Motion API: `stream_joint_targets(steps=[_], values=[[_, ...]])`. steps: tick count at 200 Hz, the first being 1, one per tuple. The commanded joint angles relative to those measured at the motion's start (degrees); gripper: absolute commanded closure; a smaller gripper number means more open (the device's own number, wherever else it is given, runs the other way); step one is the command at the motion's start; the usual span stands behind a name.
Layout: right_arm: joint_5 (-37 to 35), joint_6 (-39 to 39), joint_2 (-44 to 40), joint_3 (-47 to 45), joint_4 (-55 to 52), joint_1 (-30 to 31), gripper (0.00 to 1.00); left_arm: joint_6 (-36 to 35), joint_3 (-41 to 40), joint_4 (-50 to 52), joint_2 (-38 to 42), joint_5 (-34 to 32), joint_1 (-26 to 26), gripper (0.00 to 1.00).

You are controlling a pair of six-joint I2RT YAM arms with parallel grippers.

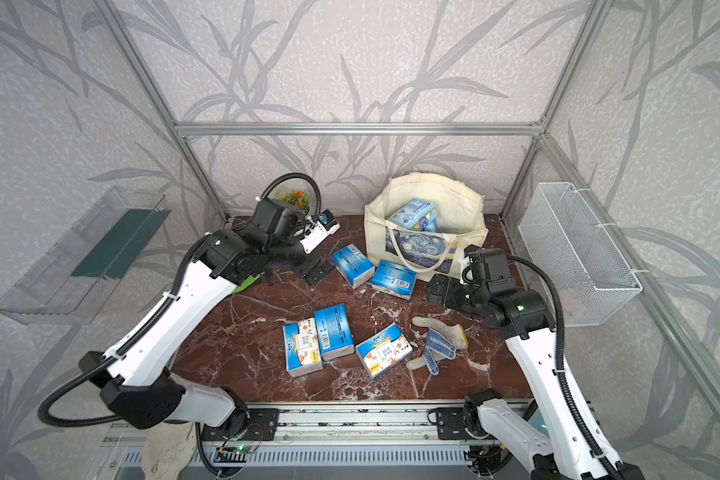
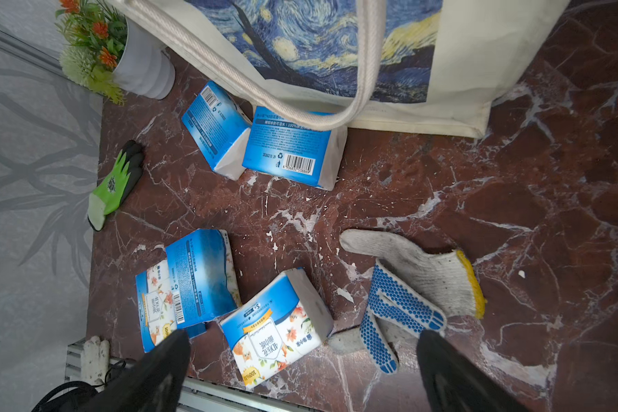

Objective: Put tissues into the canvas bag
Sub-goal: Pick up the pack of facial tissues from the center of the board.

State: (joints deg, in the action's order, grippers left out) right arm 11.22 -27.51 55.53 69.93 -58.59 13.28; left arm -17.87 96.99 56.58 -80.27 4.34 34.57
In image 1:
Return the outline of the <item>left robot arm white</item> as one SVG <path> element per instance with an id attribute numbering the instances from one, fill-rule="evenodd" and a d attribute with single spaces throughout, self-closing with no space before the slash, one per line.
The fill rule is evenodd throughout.
<path id="1" fill-rule="evenodd" d="M 170 358 L 205 316 L 246 280 L 309 263 L 313 251 L 335 231 L 315 226 L 302 240 L 266 249 L 228 229 L 200 239 L 162 304 L 104 352 L 111 364 L 95 382 L 106 407 L 138 429 L 166 421 L 224 424 L 242 410 L 242 403 L 221 388 L 170 372 Z"/>

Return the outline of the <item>blue white tissue pack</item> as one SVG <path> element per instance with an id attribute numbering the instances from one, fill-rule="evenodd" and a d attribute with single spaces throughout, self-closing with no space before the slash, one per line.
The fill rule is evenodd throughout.
<path id="1" fill-rule="evenodd" d="M 422 231 L 438 232 L 437 221 L 435 219 L 422 218 L 419 222 Z"/>

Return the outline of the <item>blue tissue pack front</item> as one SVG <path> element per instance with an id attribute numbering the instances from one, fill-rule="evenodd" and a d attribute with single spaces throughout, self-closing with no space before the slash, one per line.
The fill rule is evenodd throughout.
<path id="1" fill-rule="evenodd" d="M 287 323 L 283 327 L 286 371 L 299 377 L 323 369 L 315 320 Z"/>

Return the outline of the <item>light blue wipes pack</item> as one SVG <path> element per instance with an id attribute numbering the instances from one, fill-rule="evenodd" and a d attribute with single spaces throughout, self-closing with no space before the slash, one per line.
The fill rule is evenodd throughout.
<path id="1" fill-rule="evenodd" d="M 424 217 L 437 221 L 436 205 L 427 200 L 414 198 L 393 213 L 388 221 L 408 230 L 422 231 L 419 222 Z"/>

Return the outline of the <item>orange floral tissue pack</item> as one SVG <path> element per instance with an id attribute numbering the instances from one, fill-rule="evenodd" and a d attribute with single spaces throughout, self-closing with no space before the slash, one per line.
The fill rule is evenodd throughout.
<path id="1" fill-rule="evenodd" d="M 413 348 L 397 323 L 392 323 L 369 339 L 357 344 L 355 352 L 371 379 L 403 362 Z"/>

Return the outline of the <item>blue barcode tissue pack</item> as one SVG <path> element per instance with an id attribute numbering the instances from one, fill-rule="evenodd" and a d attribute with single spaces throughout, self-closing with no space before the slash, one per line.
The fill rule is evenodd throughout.
<path id="1" fill-rule="evenodd" d="M 370 280 L 375 274 L 375 265 L 351 243 L 332 254 L 336 269 L 353 288 Z"/>

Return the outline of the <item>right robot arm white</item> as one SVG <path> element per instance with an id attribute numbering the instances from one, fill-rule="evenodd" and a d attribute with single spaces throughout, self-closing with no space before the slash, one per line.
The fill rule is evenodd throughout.
<path id="1" fill-rule="evenodd" d="M 494 391 L 465 401 L 473 436 L 492 436 L 534 479 L 640 479 L 591 412 L 565 358 L 560 294 L 550 276 L 501 249 L 470 246 L 458 279 L 435 275 L 427 300 L 497 330 L 520 366 L 547 427 L 541 434 Z"/>

